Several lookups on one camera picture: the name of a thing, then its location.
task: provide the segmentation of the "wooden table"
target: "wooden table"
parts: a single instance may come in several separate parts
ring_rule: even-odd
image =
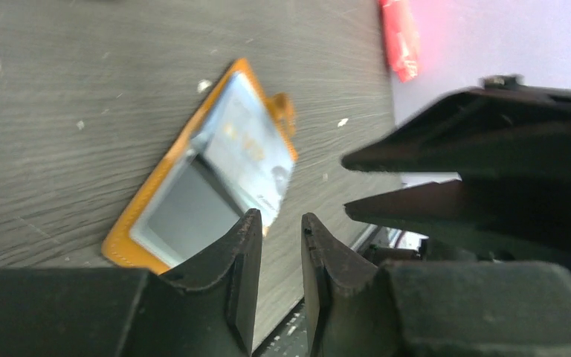
[[[393,127],[376,1],[0,0],[0,266],[109,266],[102,239],[198,83],[237,57],[299,112],[300,162],[263,249],[261,342],[303,294],[301,214],[350,242],[364,225],[342,204],[399,187],[339,164]]]

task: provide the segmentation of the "red object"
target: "red object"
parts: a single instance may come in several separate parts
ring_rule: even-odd
[[[419,33],[408,0],[380,0],[388,65],[399,80],[407,82],[419,73]]]

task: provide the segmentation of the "gray wood grain surface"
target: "gray wood grain surface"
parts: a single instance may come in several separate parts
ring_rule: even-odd
[[[342,204],[399,187],[339,164],[393,127],[376,1],[0,0],[0,266],[108,266],[101,241],[204,99],[198,82],[237,57],[299,112],[261,342],[303,294],[301,214],[349,242],[364,226]]]

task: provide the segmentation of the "white speck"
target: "white speck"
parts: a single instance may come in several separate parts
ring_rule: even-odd
[[[502,119],[504,119],[509,125],[513,125],[513,120],[506,115],[502,115]]]
[[[198,82],[198,93],[202,93],[203,91],[206,91],[212,85],[213,85],[213,82],[211,82],[210,80],[201,80],[200,82]]]
[[[488,313],[484,314],[483,319],[485,320],[485,322],[496,322],[497,321],[497,319],[494,316],[492,316]]]

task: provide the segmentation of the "white wall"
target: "white wall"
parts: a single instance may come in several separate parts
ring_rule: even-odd
[[[421,37],[419,76],[393,76],[396,123],[481,77],[517,73],[530,86],[571,89],[571,1],[409,0]],[[455,176],[405,176],[408,184]]]

